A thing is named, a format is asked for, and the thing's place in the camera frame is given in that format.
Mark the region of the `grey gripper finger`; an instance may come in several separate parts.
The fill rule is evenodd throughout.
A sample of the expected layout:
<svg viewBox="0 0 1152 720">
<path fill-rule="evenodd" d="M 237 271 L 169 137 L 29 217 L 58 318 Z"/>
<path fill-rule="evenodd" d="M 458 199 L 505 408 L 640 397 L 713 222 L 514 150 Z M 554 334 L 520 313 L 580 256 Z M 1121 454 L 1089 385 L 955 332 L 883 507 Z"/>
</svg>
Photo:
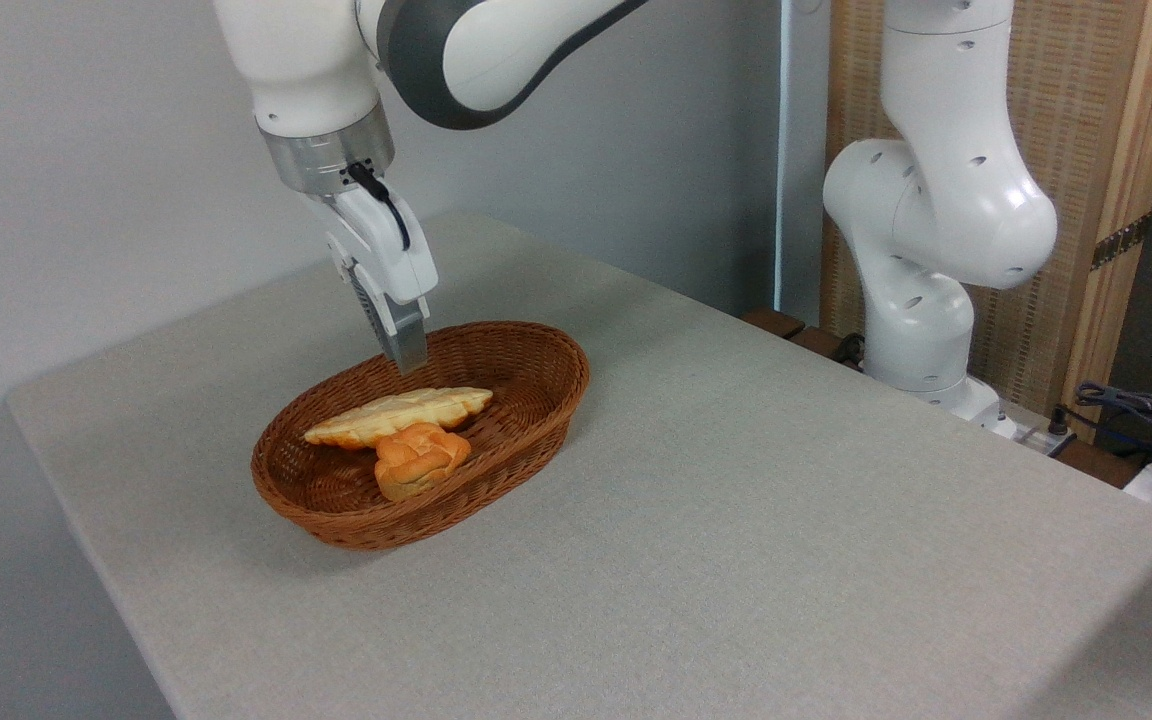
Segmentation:
<svg viewBox="0 0 1152 720">
<path fill-rule="evenodd" d="M 415 300 L 410 304 L 397 304 L 389 296 L 384 300 L 393 325 L 392 331 L 385 334 L 384 347 L 389 359 L 396 364 L 397 373 L 407 376 L 429 364 L 425 300 Z"/>
<path fill-rule="evenodd" d="M 355 270 L 351 268 L 347 270 L 347 279 L 348 282 L 351 283 L 353 291 L 355 291 L 358 302 L 361 302 L 362 309 L 364 309 L 365 314 L 367 316 L 370 327 L 372 328 L 372 333 L 376 334 L 376 338 L 378 338 L 381 351 L 384 354 L 393 354 L 393 348 L 391 346 L 391 338 L 389 334 L 387 333 L 387 329 L 385 329 L 384 324 L 381 323 L 381 314 L 379 313 L 378 309 L 376 309 L 374 302 L 372 302 L 369 291 L 366 291 L 364 283 L 362 283 L 361 281 L 361 278 L 358 278 L 355 274 Z"/>
</svg>

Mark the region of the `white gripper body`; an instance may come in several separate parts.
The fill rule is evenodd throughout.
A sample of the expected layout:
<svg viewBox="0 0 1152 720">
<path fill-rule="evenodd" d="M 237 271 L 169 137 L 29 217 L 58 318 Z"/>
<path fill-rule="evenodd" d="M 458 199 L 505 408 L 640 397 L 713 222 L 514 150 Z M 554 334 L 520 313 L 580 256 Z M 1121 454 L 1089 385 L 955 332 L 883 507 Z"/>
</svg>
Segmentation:
<svg viewBox="0 0 1152 720">
<path fill-rule="evenodd" d="M 434 290 L 439 276 L 433 253 L 406 200 L 378 200 L 355 188 L 312 196 L 310 209 L 324 223 L 338 270 L 355 270 L 369 291 L 410 304 Z"/>
</svg>

